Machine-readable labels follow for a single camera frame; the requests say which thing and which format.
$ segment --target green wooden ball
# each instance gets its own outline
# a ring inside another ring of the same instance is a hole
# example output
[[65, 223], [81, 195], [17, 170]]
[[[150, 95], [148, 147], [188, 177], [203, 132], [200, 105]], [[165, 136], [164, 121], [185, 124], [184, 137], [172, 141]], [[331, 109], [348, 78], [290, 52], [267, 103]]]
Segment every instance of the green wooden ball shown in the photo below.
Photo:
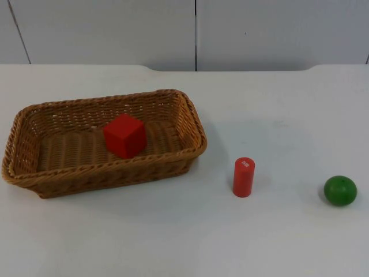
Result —
[[357, 195], [355, 183], [345, 176], [333, 176], [324, 185], [324, 195], [335, 206], [351, 204]]

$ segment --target basket rim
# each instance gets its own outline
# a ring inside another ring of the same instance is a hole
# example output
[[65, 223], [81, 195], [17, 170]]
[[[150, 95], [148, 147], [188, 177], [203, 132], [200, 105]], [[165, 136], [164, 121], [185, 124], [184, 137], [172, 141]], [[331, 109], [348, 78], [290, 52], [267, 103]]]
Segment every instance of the basket rim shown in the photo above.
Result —
[[[82, 103], [89, 103], [89, 102], [95, 102], [95, 101], [110, 101], [114, 99], [124, 99], [124, 98], [131, 98], [131, 97], [140, 97], [140, 96], [147, 96], [147, 95], [168, 95], [168, 94], [176, 94], [179, 97], [183, 98], [187, 103], [188, 112], [192, 115], [194, 122], [197, 127], [197, 133], [198, 136], [201, 138], [201, 144], [199, 147], [192, 147], [192, 148], [185, 148], [181, 151], [177, 152], [168, 152], [164, 154], [157, 154], [157, 155], [146, 155], [146, 156], [139, 156], [134, 157], [132, 159], [121, 159], [117, 160], [115, 162], [109, 162], [109, 163], [98, 163], [98, 164], [85, 164], [80, 165], [77, 167], [65, 167], [62, 169], [54, 169], [54, 170], [45, 170], [35, 173], [26, 173], [26, 174], [16, 174], [13, 170], [15, 155], [16, 155], [16, 145], [17, 145], [17, 139], [18, 135], [21, 131], [21, 125], [23, 121], [26, 119], [26, 117], [29, 115], [30, 111], [33, 110], [35, 107], [50, 107], [50, 106], [60, 106], [60, 105], [75, 105], [75, 104], [81, 104]], [[157, 162], [163, 162], [163, 163], [171, 163], [171, 162], [177, 162], [179, 160], [187, 160], [187, 159], [193, 159], [197, 156], [200, 156], [207, 147], [207, 139], [205, 135], [205, 131], [201, 125], [201, 122], [199, 120], [198, 114], [196, 112], [196, 109], [192, 103], [192, 101], [189, 99], [189, 97], [182, 91], [178, 91], [177, 89], [158, 89], [156, 91], [151, 92], [139, 92], [139, 93], [133, 93], [128, 95], [114, 95], [114, 96], [105, 96], [105, 97], [99, 97], [99, 98], [87, 98], [87, 99], [76, 99], [76, 100], [64, 100], [59, 102], [45, 102], [41, 104], [34, 104], [30, 105], [21, 111], [18, 112], [16, 115], [13, 126], [10, 131], [10, 135], [5, 147], [5, 155], [2, 161], [2, 176], [5, 181], [11, 184], [15, 184], [18, 186], [21, 186], [23, 188], [28, 188], [33, 186], [35, 183], [42, 183], [42, 182], [50, 182], [54, 180], [59, 180], [62, 177], [65, 177], [66, 179], [70, 174], [73, 174], [75, 172], [79, 172], [81, 174], [86, 174], [89, 171], [96, 173], [104, 173], [106, 171], [114, 171], [119, 169], [130, 169], [137, 166], [149, 166], [151, 164], [157, 163]]]

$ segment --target white label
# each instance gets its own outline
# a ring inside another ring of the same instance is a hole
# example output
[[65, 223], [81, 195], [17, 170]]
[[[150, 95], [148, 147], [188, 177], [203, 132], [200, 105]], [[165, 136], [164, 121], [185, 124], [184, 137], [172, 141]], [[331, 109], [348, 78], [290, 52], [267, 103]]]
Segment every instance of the white label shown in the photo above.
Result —
[[241, 164], [243, 164], [245, 167], [249, 167], [250, 165], [248, 163], [246, 163], [246, 161], [242, 161]]

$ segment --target wicker basket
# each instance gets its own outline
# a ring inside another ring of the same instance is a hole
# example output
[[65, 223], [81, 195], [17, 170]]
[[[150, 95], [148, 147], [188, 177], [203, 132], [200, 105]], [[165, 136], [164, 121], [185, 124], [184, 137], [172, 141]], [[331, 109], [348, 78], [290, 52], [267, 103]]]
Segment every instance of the wicker basket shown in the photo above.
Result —
[[[104, 143], [101, 128], [122, 113], [145, 123], [148, 145], [133, 159]], [[205, 148], [196, 110], [181, 91], [51, 102], [17, 114], [2, 175], [45, 199], [181, 175]]]

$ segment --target red cube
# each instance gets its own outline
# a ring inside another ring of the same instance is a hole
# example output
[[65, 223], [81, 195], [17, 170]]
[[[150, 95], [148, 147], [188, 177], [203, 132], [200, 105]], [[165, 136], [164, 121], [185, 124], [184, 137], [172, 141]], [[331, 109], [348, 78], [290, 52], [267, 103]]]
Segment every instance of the red cube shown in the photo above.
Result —
[[103, 129], [108, 150], [123, 159], [131, 159], [147, 145], [144, 123], [122, 114]]

